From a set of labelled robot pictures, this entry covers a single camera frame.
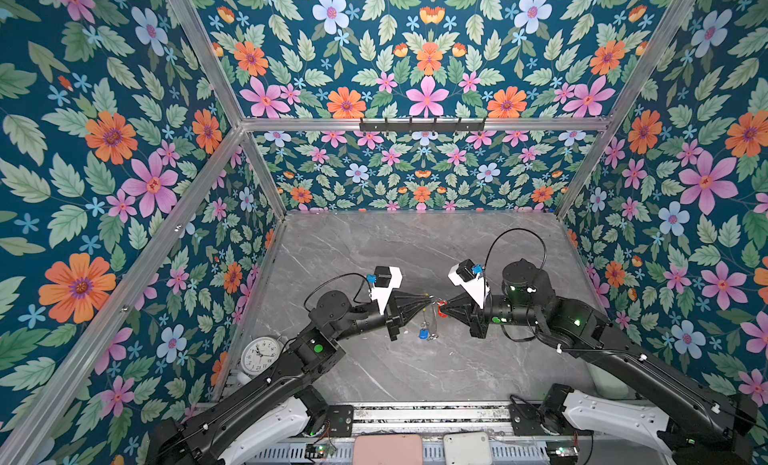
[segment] clock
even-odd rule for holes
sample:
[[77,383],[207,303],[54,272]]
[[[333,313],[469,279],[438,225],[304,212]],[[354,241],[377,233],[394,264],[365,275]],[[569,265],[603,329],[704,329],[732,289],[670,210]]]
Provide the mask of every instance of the clock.
[[240,367],[249,375],[265,371],[280,356],[283,345],[272,337],[259,337],[245,347],[240,357]]

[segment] clock face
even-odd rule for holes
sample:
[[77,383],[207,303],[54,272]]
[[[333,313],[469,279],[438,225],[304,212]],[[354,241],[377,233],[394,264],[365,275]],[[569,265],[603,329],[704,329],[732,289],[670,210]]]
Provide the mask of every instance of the clock face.
[[281,348],[282,345],[272,337],[257,338],[243,351],[240,366],[246,374],[258,375],[274,364]]

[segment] round white clock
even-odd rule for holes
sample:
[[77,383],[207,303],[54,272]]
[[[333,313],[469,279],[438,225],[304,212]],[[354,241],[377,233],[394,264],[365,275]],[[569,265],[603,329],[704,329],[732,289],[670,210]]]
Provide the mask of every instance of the round white clock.
[[274,364],[283,345],[272,337],[259,337],[245,347],[240,366],[246,374],[258,375]]

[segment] marble surface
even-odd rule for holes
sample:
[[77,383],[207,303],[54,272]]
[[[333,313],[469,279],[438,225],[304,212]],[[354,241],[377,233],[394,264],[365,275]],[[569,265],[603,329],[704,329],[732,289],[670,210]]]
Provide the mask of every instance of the marble surface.
[[[448,269],[467,258],[483,261],[496,235],[515,226],[535,230],[546,242],[544,270],[559,295],[596,303],[577,253],[551,213],[291,215],[251,333],[293,337],[308,323],[302,303],[314,287],[349,271],[371,273],[376,265],[400,267],[403,291],[454,297],[462,289],[448,280]],[[521,258],[538,263],[541,257],[533,236],[511,232],[502,237],[488,263],[492,291],[499,293],[507,263]],[[359,284],[359,278],[349,277],[331,285],[352,297]],[[495,326],[485,340],[473,338],[450,317],[438,319],[438,339],[423,341],[421,322],[414,318],[394,342],[383,329],[342,341],[346,356],[315,386],[327,401],[507,400],[509,393],[541,399],[552,383],[594,392],[583,362],[537,341],[513,343]],[[516,327],[508,331],[513,337],[529,333]]]

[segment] orange flower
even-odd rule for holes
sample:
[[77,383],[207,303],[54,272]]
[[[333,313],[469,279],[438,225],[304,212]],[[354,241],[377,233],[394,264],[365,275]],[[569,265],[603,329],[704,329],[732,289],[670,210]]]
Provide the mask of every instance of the orange flower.
[[429,200],[429,194],[431,192],[426,187],[418,187],[415,192],[413,192],[413,198],[417,201],[424,203],[427,200]]
[[74,92],[74,88],[72,88],[72,82],[70,82],[69,80],[67,80],[67,77],[65,77],[65,76],[63,76],[63,75],[59,75],[59,76],[58,76],[58,82],[59,82],[59,83],[60,83],[60,84],[61,84],[61,85],[62,85],[62,86],[65,88],[65,89],[69,90],[70,92]]
[[[768,257],[763,258],[763,265],[768,267]],[[755,268],[754,281],[757,285],[763,285],[757,295],[763,298],[765,303],[768,303],[768,270],[765,268]]]
[[395,55],[398,57],[405,57],[408,55],[408,46],[405,44],[400,44],[395,47]]
[[312,194],[309,190],[304,190],[304,187],[293,187],[290,194],[293,199],[299,203],[312,202]]
[[245,42],[241,44],[238,42],[235,44],[235,60],[240,62],[237,64],[241,69],[248,72],[253,76],[266,75],[266,69],[270,68],[270,63],[264,58],[264,51],[261,47],[254,48],[254,44],[251,42]]
[[134,155],[131,150],[136,150],[139,143],[136,141],[136,131],[134,126],[125,123],[125,117],[114,113],[103,111],[98,113],[98,122],[89,120],[85,124],[86,130],[90,132],[85,136],[85,142],[91,149],[96,149],[95,155],[103,160],[115,165],[123,163],[124,159],[129,159]]
[[734,156],[741,157],[746,153],[754,157],[760,153],[760,146],[768,146],[768,112],[758,110],[756,115],[751,112],[739,117],[739,123],[728,129],[730,138],[725,141],[725,148],[733,149]]
[[416,64],[418,69],[424,72],[424,75],[432,75],[435,73],[435,70],[440,69],[442,52],[438,49],[435,42],[427,42],[416,54],[416,59],[418,60],[418,64]]
[[464,44],[456,42],[451,48],[451,53],[454,57],[464,57],[467,54],[467,48]]
[[274,229],[272,229],[272,230],[269,230],[269,231],[266,233],[266,242],[264,243],[264,248],[265,248],[265,249],[267,249],[267,250],[269,250],[269,249],[270,249],[270,245],[272,245],[272,240],[273,240],[274,238],[275,238],[275,230],[274,230]]
[[626,276],[627,272],[624,271],[624,266],[616,261],[612,261],[605,267],[605,278],[608,279],[608,283],[611,287],[621,287],[624,284],[624,277]]
[[224,290],[229,293],[235,293],[240,287],[240,280],[243,278],[243,268],[236,261],[230,263],[224,273]]
[[624,41],[611,40],[605,47],[598,48],[589,64],[592,66],[592,74],[605,75],[619,66],[619,60],[624,58],[626,50]]
[[425,24],[439,24],[446,17],[446,10],[442,7],[424,7],[418,11],[418,16]]
[[654,110],[646,110],[632,123],[632,130],[629,131],[629,148],[635,153],[643,155],[648,149],[654,148],[659,141],[657,134],[661,134],[661,115]]
[[518,87],[510,86],[506,93],[499,90],[494,94],[494,100],[488,102],[488,114],[492,119],[514,119],[520,116],[520,113],[528,106],[528,102],[523,102],[528,96],[524,91],[518,92]]
[[69,267],[57,261],[45,272],[45,278],[53,284],[40,287],[40,305],[54,305],[48,316],[64,323],[74,313],[74,323],[89,321],[94,317],[94,308],[109,298],[105,291],[114,289],[114,273],[107,273],[109,264],[101,257],[91,263],[87,253],[73,253],[69,256]]
[[571,238],[571,243],[574,244],[574,247],[578,249],[578,236],[576,235],[576,232],[568,229],[568,236]]
[[328,95],[328,111],[333,113],[334,119],[361,119],[362,112],[366,109],[366,103],[360,100],[360,92],[342,86]]
[[645,11],[648,10],[648,7],[645,5],[639,5],[632,9],[631,12],[629,12],[629,21],[634,23],[637,22],[640,18],[642,18],[645,15]]
[[219,7],[218,9],[219,17],[221,17],[222,20],[227,22],[228,24],[231,24],[235,21],[235,12],[233,12],[231,9],[228,9],[226,7]]
[[197,145],[205,149],[206,153],[213,153],[221,142],[219,120],[208,110],[197,110],[194,119],[196,121],[192,123],[192,131],[197,134]]
[[553,193],[554,189],[552,189],[552,187],[543,186],[533,191],[531,193],[531,198],[534,202],[546,202],[552,198]]
[[227,354],[225,351],[221,352],[219,355],[219,358],[214,363],[214,374],[210,376],[210,386],[216,387],[216,383],[219,381],[219,376],[221,375],[221,370],[224,368],[224,364],[226,364],[226,357]]

